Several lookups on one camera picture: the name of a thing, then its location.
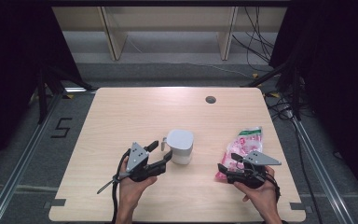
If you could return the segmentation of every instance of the wooden tabletop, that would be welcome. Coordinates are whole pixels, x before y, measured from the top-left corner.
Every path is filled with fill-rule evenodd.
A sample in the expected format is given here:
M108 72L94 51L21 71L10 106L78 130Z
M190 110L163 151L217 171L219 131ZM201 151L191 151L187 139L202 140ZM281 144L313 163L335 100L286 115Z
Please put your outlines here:
M206 97L213 96L214 104ZM112 179L132 142L148 146L173 129L194 134L189 165L167 164L167 171L144 192L133 220L144 222L246 222L262 220L253 205L242 201L234 186L214 176L229 144L244 128L261 126L263 152L282 162L273 166L282 197L281 218L303 221L301 203L261 91L256 88L101 88L79 135L56 200L54 221L110 221L112 187L97 194ZM150 153L149 163L167 151Z

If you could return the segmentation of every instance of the cup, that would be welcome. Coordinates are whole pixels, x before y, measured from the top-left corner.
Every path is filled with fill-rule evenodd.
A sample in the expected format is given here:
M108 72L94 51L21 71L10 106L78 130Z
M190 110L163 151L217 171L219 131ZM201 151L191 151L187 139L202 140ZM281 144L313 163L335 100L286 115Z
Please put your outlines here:
M161 150L165 144L172 150L171 161L177 164L187 165L191 161L191 151L193 150L194 135L187 130L171 130L167 137L162 139Z

